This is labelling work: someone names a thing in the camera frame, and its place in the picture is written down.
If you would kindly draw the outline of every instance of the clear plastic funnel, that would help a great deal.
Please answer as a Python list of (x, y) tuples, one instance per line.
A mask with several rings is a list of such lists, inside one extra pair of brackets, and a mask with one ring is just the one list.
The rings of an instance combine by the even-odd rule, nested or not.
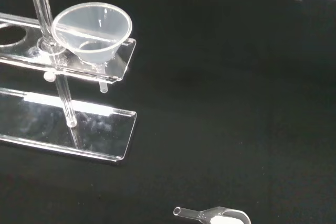
[(122, 9), (105, 3), (84, 3), (61, 12), (51, 33), (63, 47), (87, 63), (102, 64), (113, 58), (130, 36), (132, 21)]

